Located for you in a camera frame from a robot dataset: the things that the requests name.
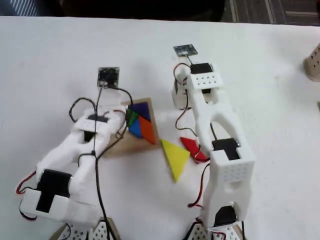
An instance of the wooden board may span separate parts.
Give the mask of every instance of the wooden board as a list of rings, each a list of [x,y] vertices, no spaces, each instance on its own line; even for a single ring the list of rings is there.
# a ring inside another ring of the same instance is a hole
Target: wooden board
[[[144,138],[138,138],[134,135],[132,135],[129,130],[125,132],[123,135],[123,139],[120,140],[116,145],[114,145],[110,150],[107,151],[107,153],[104,154],[104,157],[119,157],[123,155],[128,154],[134,154],[134,153],[141,153],[144,151],[154,150],[161,147],[160,140],[159,140],[159,134],[157,130],[156,125],[156,119],[154,110],[151,103],[151,98],[142,98],[134,100],[134,104],[139,103],[148,103],[149,113],[150,113],[150,120],[152,124],[152,129],[155,137],[155,144],[152,144],[145,140]],[[122,105],[129,105],[130,102],[123,102]],[[116,140],[115,135],[112,135],[110,138],[110,144],[113,143]]]

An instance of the orange triangle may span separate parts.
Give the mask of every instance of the orange triangle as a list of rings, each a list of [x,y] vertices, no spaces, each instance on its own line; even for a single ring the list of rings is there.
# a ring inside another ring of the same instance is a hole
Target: orange triangle
[[[139,116],[139,121],[142,137],[148,140],[150,143],[156,144],[156,138],[151,122],[149,122],[142,116]]]

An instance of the black cable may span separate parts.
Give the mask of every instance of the black cable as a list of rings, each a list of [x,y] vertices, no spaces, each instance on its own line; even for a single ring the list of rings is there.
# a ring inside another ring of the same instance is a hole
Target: black cable
[[[27,215],[25,215],[25,214],[21,211],[21,203],[22,203],[22,199],[21,199],[21,202],[20,202],[20,204],[19,204],[19,212],[20,212],[21,216],[22,216],[24,219],[28,220],[28,221],[35,221],[35,220],[37,220],[37,217],[36,217],[36,216],[35,216],[35,217],[27,216]]]
[[[241,226],[242,226],[242,240],[246,240],[246,236],[245,236],[245,222],[244,222],[244,221],[241,222]]]
[[[175,128],[178,130],[190,130],[196,137],[198,137],[198,135],[195,133],[195,131],[193,131],[190,127],[178,127],[178,121],[182,118],[182,116],[186,113],[186,111],[188,110],[188,105],[189,105],[189,98],[188,98],[188,92],[187,90],[185,90],[185,95],[186,95],[186,104],[185,104],[185,108],[183,110],[183,112],[181,113],[181,115],[176,119],[175,121]]]
[[[102,88],[100,88],[98,98],[94,109],[94,136],[93,136],[93,153],[96,154],[96,135],[97,135],[97,120],[98,120],[98,105],[101,96]]]
[[[180,63],[178,63],[178,64],[174,67],[174,69],[173,69],[174,80],[175,80],[178,84],[183,85],[183,83],[185,82],[185,80],[187,80],[187,77],[182,80],[182,83],[179,82],[178,79],[177,79],[177,77],[176,77],[176,69],[177,69],[177,67],[179,67],[180,65],[184,65],[184,66],[186,66],[186,67],[188,67],[188,68],[190,68],[190,66],[189,66],[188,64],[184,63],[184,62],[180,62]]]
[[[132,106],[133,106],[133,99],[132,99],[132,96],[131,94],[122,89],[122,88],[119,88],[119,87],[110,87],[110,89],[115,89],[115,90],[119,90],[119,91],[122,91],[122,92],[125,92],[126,94],[128,94],[128,96],[130,97],[130,108],[132,109]],[[106,151],[108,151],[110,148],[112,148],[114,145],[116,145],[124,136],[127,128],[128,128],[128,122],[129,122],[129,119],[131,119],[131,116],[132,116],[132,110],[130,111],[130,117],[126,120],[126,125],[125,125],[125,128],[124,130],[122,131],[121,135],[120,135],[120,138],[118,138],[117,140],[115,140],[112,144],[110,144],[109,146],[107,146],[101,153],[100,155],[97,157],[94,155],[95,157],[95,182],[96,182],[96,191],[97,191],[97,194],[98,194],[98,199],[99,199],[99,204],[100,204],[100,207],[102,209],[102,214],[103,214],[103,218],[104,218],[104,222],[106,224],[106,230],[107,230],[107,239],[110,240],[110,233],[109,233],[109,230],[111,230],[111,234],[112,234],[112,237],[115,239],[115,236],[114,236],[114,233],[112,232],[112,229],[111,229],[111,226],[110,226],[110,223],[107,219],[107,214],[106,214],[106,210],[105,210],[105,207],[104,207],[104,203],[103,203],[103,200],[102,200],[102,197],[101,197],[101,191],[100,191],[100,181],[99,181],[99,165],[98,165],[98,161],[99,159],[105,154]]]
[[[74,103],[72,104],[72,106],[70,107],[69,110],[69,116],[71,118],[71,120],[75,123],[77,120],[74,119],[73,115],[72,115],[72,110],[74,109],[74,107],[77,105],[77,103],[81,100],[86,100],[88,102],[90,102],[93,106],[93,109],[96,109],[96,104],[94,103],[94,101],[92,101],[90,98],[86,98],[86,97],[80,97],[77,100],[74,101]]]
[[[26,189],[36,190],[36,188],[30,187],[30,186],[25,186],[24,188],[20,189],[20,192],[23,192],[23,191],[25,191]]]
[[[191,63],[191,65],[193,65],[192,61],[191,61],[190,58],[189,58],[189,55],[186,54],[186,55],[184,55],[184,56],[186,56],[186,58],[189,60],[189,62]]]
[[[65,225],[68,227],[68,229],[69,229],[69,234],[68,234],[68,236],[66,236],[65,238],[63,238],[63,239],[61,239],[61,240],[67,240],[70,236],[71,236],[71,227],[70,227],[70,225],[68,224],[68,223],[65,223]]]
[[[215,133],[214,127],[212,126],[212,122],[210,122],[210,128],[211,128],[211,132],[212,132],[212,134],[214,136],[214,140],[217,140],[218,138],[217,138],[217,135]]]
[[[129,98],[130,98],[130,109],[132,109],[132,106],[134,105],[134,101],[133,101],[133,99],[132,99],[131,94],[130,94],[127,90],[124,90],[124,89],[119,88],[119,87],[109,87],[109,88],[110,88],[110,89],[119,90],[119,91],[122,91],[122,92],[126,93],[126,94],[129,96]],[[133,114],[133,111],[130,111],[130,115],[129,115],[129,117],[127,117],[127,119],[126,119],[125,128],[124,128],[124,130],[123,130],[122,133],[121,133],[121,136],[122,136],[122,137],[124,136],[124,134],[125,134],[125,132],[126,132],[126,130],[127,130],[127,128],[128,128],[128,122],[129,122],[129,120],[131,119],[132,114]],[[117,140],[115,140],[112,144],[110,144],[109,146],[107,146],[107,147],[102,151],[102,153],[97,157],[98,160],[102,157],[103,154],[105,154],[106,151],[108,151],[110,148],[112,148],[112,147],[113,147],[115,144],[117,144],[117,143],[119,142],[119,140],[121,140],[121,139],[122,139],[122,138],[117,139]]]
[[[94,156],[95,155],[95,153],[94,152],[87,152],[87,153],[82,153],[82,154],[80,154],[79,155],[79,157],[78,157],[78,161],[77,161],[77,163],[78,163],[78,167],[80,167],[80,158],[82,157],[82,156]]]

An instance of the wire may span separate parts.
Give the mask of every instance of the wire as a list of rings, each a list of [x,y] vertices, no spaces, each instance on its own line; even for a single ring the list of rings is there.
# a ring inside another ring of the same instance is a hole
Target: wire
[[[61,240],[67,240],[70,236],[71,236],[71,227],[70,227],[70,225],[68,224],[68,223],[65,223],[65,225],[68,227],[68,229],[69,229],[69,234],[68,234],[68,236],[66,236],[65,238],[62,238]]]
[[[221,234],[223,236],[223,240],[227,239],[227,235],[224,232],[222,232],[222,231],[214,231],[214,230],[212,230],[210,228],[205,227],[204,222],[199,217],[196,217],[195,220],[196,220],[195,221],[196,223],[201,224],[204,229],[206,229],[208,232],[211,232],[211,239],[213,239],[213,240],[215,239],[214,234],[217,234],[217,235]]]
[[[188,109],[188,105],[189,105],[189,99],[188,99],[188,91],[185,90],[185,95],[186,95],[186,104],[185,104],[185,108],[183,110],[183,112],[181,113],[181,115],[176,119],[175,121],[175,128],[178,130],[190,130],[196,137],[198,137],[198,135],[195,133],[195,131],[193,131],[190,127],[178,127],[178,121],[182,118],[182,116],[186,113],[187,109]]]
[[[131,94],[122,89],[122,88],[119,88],[119,87],[110,87],[110,89],[115,89],[115,90],[119,90],[119,91],[122,91],[122,92],[125,92],[126,94],[128,94],[129,98],[130,98],[130,108],[132,109],[132,106],[133,106],[133,99],[132,99],[132,96]],[[97,157],[96,155],[94,155],[95,157],[95,182],[96,182],[96,191],[97,191],[97,194],[98,194],[98,199],[99,199],[99,204],[100,204],[100,207],[102,209],[102,214],[103,214],[103,218],[104,218],[104,221],[105,221],[105,224],[106,224],[106,230],[107,230],[107,239],[110,240],[110,230],[112,231],[111,229],[111,226],[110,226],[110,223],[107,219],[107,214],[106,214],[106,210],[105,210],[105,207],[104,207],[104,203],[103,203],[103,200],[102,200],[102,197],[101,197],[101,191],[100,191],[100,181],[99,181],[99,165],[98,165],[98,161],[99,159],[106,153],[106,151],[108,151],[110,148],[112,148],[114,145],[116,145],[124,136],[127,128],[128,128],[128,122],[129,120],[127,119],[126,121],[126,125],[125,125],[125,128],[124,130],[122,131],[122,133],[120,134],[120,138],[118,138],[117,140],[115,140],[112,144],[110,144],[109,146],[107,146],[101,153],[100,155]]]
[[[87,152],[87,153],[82,153],[82,154],[80,154],[79,155],[79,157],[78,157],[78,161],[77,161],[77,163],[78,163],[78,167],[80,167],[80,158],[82,157],[82,156],[94,156],[95,155],[95,153],[92,151],[92,152]]]
[[[241,226],[242,226],[242,240],[246,240],[246,235],[245,235],[245,222],[244,222],[244,221],[241,222]]]
[[[123,113],[124,114],[124,120],[123,120],[123,123],[122,123],[122,125],[121,125],[121,127],[119,128],[119,130],[118,131],[116,131],[116,133],[115,133],[115,137],[117,138],[117,139],[119,139],[119,138],[121,138],[121,133],[119,132],[122,128],[123,128],[123,126],[125,125],[125,123],[126,123],[126,121],[127,121],[127,114],[124,112],[124,111],[122,111],[122,110],[118,110],[118,109],[115,109],[115,110],[113,110],[114,112],[118,112],[118,113]],[[103,114],[103,116],[105,116],[106,114],[108,114],[110,111],[106,111],[104,114]]]
[[[184,65],[184,66],[187,66],[188,68],[190,68],[190,66],[189,66],[188,64],[186,64],[186,63],[184,63],[184,62],[180,62],[180,63],[178,63],[178,64],[174,67],[174,69],[173,69],[173,76],[174,76],[174,80],[175,80],[178,84],[183,85],[184,81],[187,80],[187,78],[183,79],[183,80],[182,80],[182,83],[181,83],[181,82],[178,81],[178,79],[177,79],[177,77],[176,77],[176,69],[177,69],[179,66],[181,66],[181,65]]]
[[[191,59],[190,59],[189,55],[188,55],[188,54],[185,54],[184,56],[189,60],[190,64],[191,64],[191,65],[193,65],[193,63],[192,63],[192,61],[191,61]]]
[[[24,219],[26,219],[26,220],[28,220],[28,221],[35,221],[35,220],[37,220],[37,217],[35,216],[35,217],[32,217],[32,216],[27,216],[27,215],[25,215],[22,211],[21,211],[21,203],[22,203],[22,199],[21,199],[21,202],[20,202],[20,204],[19,204],[19,212],[20,212],[20,214],[21,214],[21,216],[24,218]]]
[[[222,231],[210,231],[210,232],[212,232],[212,238],[214,237],[214,234],[221,234],[222,236],[223,236],[223,240],[226,240],[226,238],[227,238],[227,235],[224,233],[224,232],[222,232]]]
[[[23,179],[23,180],[18,184],[18,186],[16,187],[15,193],[21,195],[21,194],[24,194],[24,193],[26,192],[26,189],[34,189],[34,188],[30,187],[30,186],[26,186],[26,187],[24,187],[23,189],[21,189],[22,185],[23,185],[25,182],[27,182],[29,179],[31,179],[34,175],[36,175],[36,171],[33,171],[33,172],[30,173],[25,179]]]
[[[214,140],[217,140],[218,138],[217,138],[217,135],[215,133],[214,127],[212,126],[212,122],[210,122],[210,128],[211,128],[211,132],[212,132],[212,134],[214,136]]]
[[[200,158],[197,158],[197,155],[200,153],[200,150],[201,150],[201,145],[199,144],[199,149],[198,151],[195,153],[195,155],[193,156],[194,160],[198,161],[198,162],[201,162],[201,163],[206,163],[210,160],[210,157],[207,157],[206,159],[200,159]]]
[[[94,108],[94,136],[93,136],[93,153],[96,154],[96,136],[97,136],[97,120],[98,120],[98,105],[101,96],[102,88],[100,88],[98,98]]]
[[[94,103],[94,101],[92,101],[90,98],[86,98],[86,97],[80,97],[77,100],[74,101],[74,103],[72,104],[72,106],[70,107],[69,110],[69,116],[71,118],[71,120],[75,123],[77,120],[74,119],[74,116],[72,115],[72,110],[74,109],[74,107],[77,105],[77,103],[81,100],[86,100],[88,102],[90,102],[93,106],[93,109],[96,109],[96,104]]]
[[[196,200],[193,202],[193,203],[189,203],[187,206],[188,208],[192,208],[194,206],[196,206],[202,196],[202,191],[203,191],[203,185],[204,185],[204,175],[205,175],[205,171],[207,169],[207,167],[210,165],[210,163],[208,163],[204,169],[203,169],[203,172],[202,172],[202,175],[201,175],[201,180],[200,180],[200,190],[199,190],[199,194],[198,194],[198,197],[196,198]]]

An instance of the floor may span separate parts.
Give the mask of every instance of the floor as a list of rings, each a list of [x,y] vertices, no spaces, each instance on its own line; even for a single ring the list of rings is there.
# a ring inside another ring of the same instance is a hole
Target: floor
[[[222,22],[320,26],[317,0],[226,0]]]

